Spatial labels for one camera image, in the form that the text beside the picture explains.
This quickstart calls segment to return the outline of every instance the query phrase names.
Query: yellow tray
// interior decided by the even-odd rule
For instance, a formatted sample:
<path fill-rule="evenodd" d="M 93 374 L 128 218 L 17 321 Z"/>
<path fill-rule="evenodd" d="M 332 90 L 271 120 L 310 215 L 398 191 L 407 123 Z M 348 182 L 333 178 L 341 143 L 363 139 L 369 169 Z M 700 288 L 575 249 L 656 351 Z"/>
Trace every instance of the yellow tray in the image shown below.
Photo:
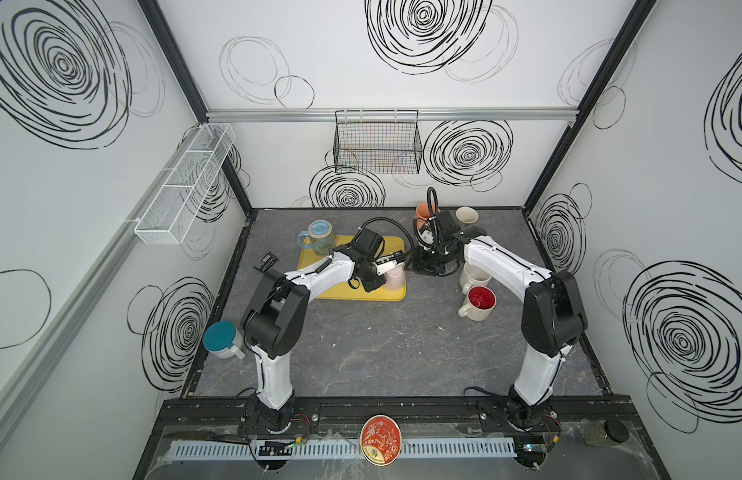
<path fill-rule="evenodd" d="M 349 241 L 352 240 L 352 235 L 335 235 L 333 239 L 335 245 L 344 245 L 348 244 Z M 385 236 L 384 252 L 382 252 L 382 254 L 389 255 L 398 250 L 405 251 L 403 239 L 399 236 Z M 302 269 L 323 258 L 325 257 L 315 254 L 312 249 L 304 249 L 302 250 L 302 255 L 299 257 L 299 266 L 297 268 Z M 374 300 L 377 302 L 399 302 L 400 300 L 403 300 L 404 296 L 405 283 L 403 283 L 403 288 L 394 292 L 387 290 L 384 286 L 377 288 L 373 292 L 366 292 L 362 285 L 354 290 L 350 288 L 346 282 L 343 282 L 329 288 L 322 295 L 318 295 L 318 298 L 330 300 Z"/>

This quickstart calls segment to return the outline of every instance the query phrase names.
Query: black wire basket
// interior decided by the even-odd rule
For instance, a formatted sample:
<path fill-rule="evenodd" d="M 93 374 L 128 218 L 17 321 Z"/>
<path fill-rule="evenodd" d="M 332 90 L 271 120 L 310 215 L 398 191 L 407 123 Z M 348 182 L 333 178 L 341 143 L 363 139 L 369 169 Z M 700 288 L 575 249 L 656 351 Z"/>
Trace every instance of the black wire basket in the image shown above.
<path fill-rule="evenodd" d="M 338 174 L 418 174 L 418 110 L 337 110 L 333 163 Z"/>

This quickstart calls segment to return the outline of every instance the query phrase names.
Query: gray marble tabletop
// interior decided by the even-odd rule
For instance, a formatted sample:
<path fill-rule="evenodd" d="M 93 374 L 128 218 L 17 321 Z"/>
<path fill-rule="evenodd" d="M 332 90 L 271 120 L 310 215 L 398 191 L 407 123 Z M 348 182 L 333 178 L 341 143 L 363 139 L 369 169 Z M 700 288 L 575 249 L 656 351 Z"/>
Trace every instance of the gray marble tabletop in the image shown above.
<path fill-rule="evenodd" d="M 412 210 L 261 210 L 222 318 L 239 323 L 262 277 L 252 266 L 267 252 L 280 258 L 276 270 L 296 269 L 301 251 L 296 234 L 313 220 L 330 221 L 335 234 L 353 235 L 374 216 L 389 216 L 409 227 Z M 543 265 L 519 210 L 478 211 L 478 224 L 494 240 Z M 372 228 L 381 235 L 402 236 L 386 223 Z M 309 304 L 304 331 L 291 352 L 291 382 L 298 396 L 457 396 L 466 386 L 501 394 L 509 390 L 526 347 L 518 298 L 492 280 L 497 305 L 485 321 L 473 322 L 456 313 L 464 300 L 458 274 L 406 274 L 407 293 L 399 302 L 317 299 Z M 250 357 L 221 360 L 209 355 L 194 395 L 233 396 L 255 386 Z M 580 346 L 560 368 L 554 393 L 601 394 Z"/>

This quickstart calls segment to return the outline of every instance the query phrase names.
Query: beige cup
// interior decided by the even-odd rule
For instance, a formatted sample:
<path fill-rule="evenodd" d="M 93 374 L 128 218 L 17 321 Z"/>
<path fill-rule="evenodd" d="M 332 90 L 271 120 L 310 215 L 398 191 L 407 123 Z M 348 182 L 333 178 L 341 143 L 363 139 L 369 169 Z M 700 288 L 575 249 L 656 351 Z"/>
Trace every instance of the beige cup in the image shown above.
<path fill-rule="evenodd" d="M 460 206 L 456 209 L 456 220 L 464 225 L 471 225 L 478 221 L 478 211 L 471 206 Z"/>
<path fill-rule="evenodd" d="M 491 275 L 470 264 L 464 264 L 462 273 L 459 274 L 459 285 L 462 293 L 467 295 L 469 289 L 476 285 L 486 286 L 491 281 Z"/>
<path fill-rule="evenodd" d="M 384 274 L 385 284 L 384 287 L 391 292 L 400 290 L 405 285 L 405 270 L 403 265 L 396 266 L 386 274 Z"/>
<path fill-rule="evenodd" d="M 484 286 L 473 286 L 464 298 L 459 316 L 466 316 L 475 322 L 482 322 L 496 306 L 496 295 Z"/>

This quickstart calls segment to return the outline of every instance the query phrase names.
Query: mesh basket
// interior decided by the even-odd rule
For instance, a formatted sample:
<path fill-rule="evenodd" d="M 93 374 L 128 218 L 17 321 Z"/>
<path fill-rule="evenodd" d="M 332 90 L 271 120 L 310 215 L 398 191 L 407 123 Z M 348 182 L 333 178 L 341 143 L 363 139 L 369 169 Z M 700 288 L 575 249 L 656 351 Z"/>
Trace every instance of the mesh basket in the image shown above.
<path fill-rule="evenodd" d="M 146 244 L 181 244 L 216 181 L 235 134 L 230 124 L 205 124 L 160 187 L 134 232 Z"/>
<path fill-rule="evenodd" d="M 338 110 L 333 163 L 338 174 L 417 174 L 422 138 L 416 110 Z"/>

